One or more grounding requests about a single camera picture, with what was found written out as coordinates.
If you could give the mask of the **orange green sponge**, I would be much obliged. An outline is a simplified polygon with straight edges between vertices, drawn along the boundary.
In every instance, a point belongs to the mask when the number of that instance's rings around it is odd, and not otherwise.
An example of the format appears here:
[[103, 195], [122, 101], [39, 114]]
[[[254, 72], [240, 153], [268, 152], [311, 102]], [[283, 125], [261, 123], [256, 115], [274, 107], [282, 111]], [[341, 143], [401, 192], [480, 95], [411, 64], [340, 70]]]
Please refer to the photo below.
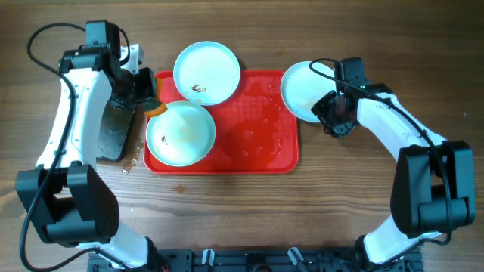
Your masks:
[[168, 110], [167, 106], [160, 100], [160, 91], [163, 88], [163, 80], [155, 77], [154, 95], [143, 103], [143, 112], [146, 117], [156, 117]]

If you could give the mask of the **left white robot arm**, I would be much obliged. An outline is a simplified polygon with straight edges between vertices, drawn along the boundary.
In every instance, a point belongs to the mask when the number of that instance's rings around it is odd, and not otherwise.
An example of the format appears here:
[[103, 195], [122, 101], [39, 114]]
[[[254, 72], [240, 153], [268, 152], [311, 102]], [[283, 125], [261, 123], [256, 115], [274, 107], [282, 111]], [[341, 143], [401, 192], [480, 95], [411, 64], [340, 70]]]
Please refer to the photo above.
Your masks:
[[17, 174], [15, 190], [26, 209], [23, 227], [40, 240], [92, 252], [123, 271], [166, 271], [154, 243], [119, 219], [119, 204], [96, 171], [98, 137], [105, 107], [148, 117], [166, 112], [153, 72], [143, 67], [138, 46], [106, 20], [83, 27], [85, 43], [65, 51], [53, 73], [61, 83], [60, 103], [48, 143], [33, 170]]

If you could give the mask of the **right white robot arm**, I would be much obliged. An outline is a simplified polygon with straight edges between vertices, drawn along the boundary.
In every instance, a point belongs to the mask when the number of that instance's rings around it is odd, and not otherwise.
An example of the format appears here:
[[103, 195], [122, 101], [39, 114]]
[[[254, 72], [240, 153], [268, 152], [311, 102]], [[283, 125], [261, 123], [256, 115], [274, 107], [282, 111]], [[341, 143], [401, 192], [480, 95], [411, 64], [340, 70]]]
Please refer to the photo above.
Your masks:
[[335, 83], [312, 113], [324, 132], [341, 138], [362, 126], [396, 160], [391, 215], [363, 236], [360, 267], [389, 267], [425, 243], [445, 246], [476, 217], [473, 151], [448, 141], [413, 117], [384, 84], [371, 84], [361, 58], [334, 60]]

